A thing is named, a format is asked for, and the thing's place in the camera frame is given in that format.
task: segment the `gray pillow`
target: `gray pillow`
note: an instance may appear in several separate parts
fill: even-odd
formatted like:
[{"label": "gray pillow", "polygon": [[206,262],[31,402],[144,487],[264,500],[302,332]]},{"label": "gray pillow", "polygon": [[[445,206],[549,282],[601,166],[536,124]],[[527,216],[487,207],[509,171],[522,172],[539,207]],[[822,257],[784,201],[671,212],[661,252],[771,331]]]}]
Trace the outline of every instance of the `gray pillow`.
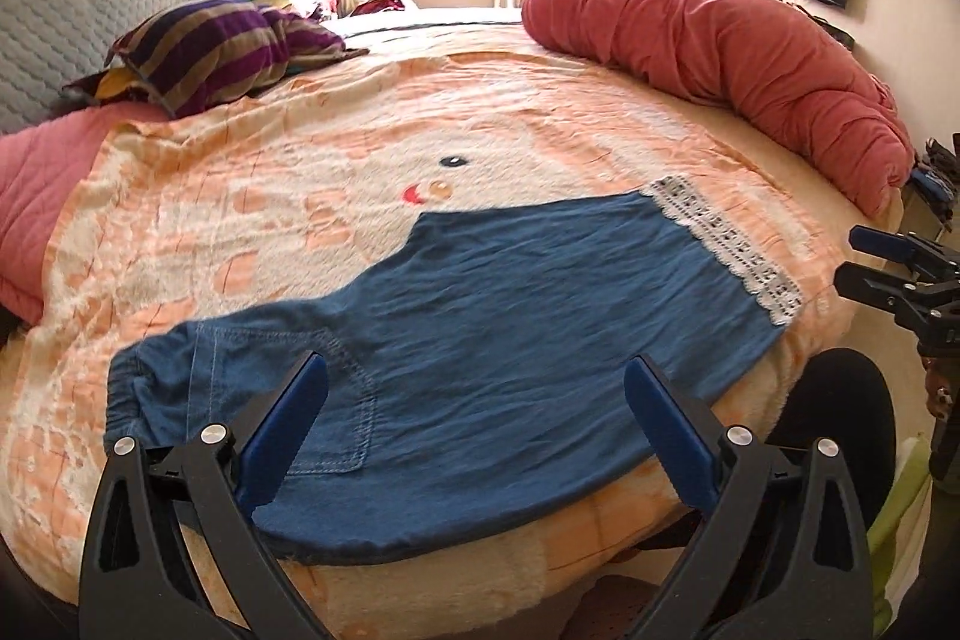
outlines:
[{"label": "gray pillow", "polygon": [[190,0],[0,0],[0,135],[74,108],[61,88],[104,68],[114,40]]}]

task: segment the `white lace trim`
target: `white lace trim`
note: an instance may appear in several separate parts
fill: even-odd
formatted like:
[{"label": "white lace trim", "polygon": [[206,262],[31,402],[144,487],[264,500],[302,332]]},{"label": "white lace trim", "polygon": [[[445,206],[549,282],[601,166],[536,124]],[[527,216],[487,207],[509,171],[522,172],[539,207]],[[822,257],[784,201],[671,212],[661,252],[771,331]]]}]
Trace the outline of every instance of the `white lace trim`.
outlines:
[{"label": "white lace trim", "polygon": [[650,196],[662,213],[688,228],[733,274],[757,303],[768,311],[770,320],[784,326],[803,308],[800,287],[752,246],[750,239],[714,210],[685,177],[670,175],[655,180],[640,190]]}]

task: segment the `shirt pocket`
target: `shirt pocket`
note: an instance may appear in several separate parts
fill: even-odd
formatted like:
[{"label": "shirt pocket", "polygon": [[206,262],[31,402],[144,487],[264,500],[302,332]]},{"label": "shirt pocket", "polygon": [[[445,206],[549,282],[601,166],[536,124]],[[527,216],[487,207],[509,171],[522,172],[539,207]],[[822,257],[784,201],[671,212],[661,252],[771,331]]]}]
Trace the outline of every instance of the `shirt pocket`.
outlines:
[{"label": "shirt pocket", "polygon": [[209,423],[229,423],[311,350],[325,359],[330,393],[287,474],[360,469],[373,438],[376,383],[326,329],[287,333],[199,324],[187,401],[190,437]]}]

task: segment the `pink quilt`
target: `pink quilt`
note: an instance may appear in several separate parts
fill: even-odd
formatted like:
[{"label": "pink quilt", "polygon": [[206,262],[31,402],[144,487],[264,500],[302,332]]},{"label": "pink quilt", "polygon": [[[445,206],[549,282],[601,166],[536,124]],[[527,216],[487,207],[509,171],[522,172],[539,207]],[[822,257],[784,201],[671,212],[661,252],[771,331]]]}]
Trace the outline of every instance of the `pink quilt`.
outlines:
[{"label": "pink quilt", "polygon": [[890,89],[776,0],[524,0],[544,47],[617,66],[659,90],[730,106],[874,217],[910,175]]},{"label": "pink quilt", "polygon": [[149,104],[85,109],[0,137],[0,305],[31,325],[43,314],[43,254],[70,191],[90,174],[107,132],[169,121]]}]

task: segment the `cartoon nose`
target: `cartoon nose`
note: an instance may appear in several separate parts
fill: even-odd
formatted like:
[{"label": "cartoon nose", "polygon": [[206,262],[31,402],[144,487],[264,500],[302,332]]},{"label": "cartoon nose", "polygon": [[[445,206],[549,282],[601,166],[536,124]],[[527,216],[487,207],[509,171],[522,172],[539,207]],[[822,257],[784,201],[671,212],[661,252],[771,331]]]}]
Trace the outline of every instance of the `cartoon nose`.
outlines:
[{"label": "cartoon nose", "polygon": [[426,184],[411,185],[403,191],[403,200],[408,204],[447,201],[450,196],[453,196],[453,186],[445,180],[432,180]]}]

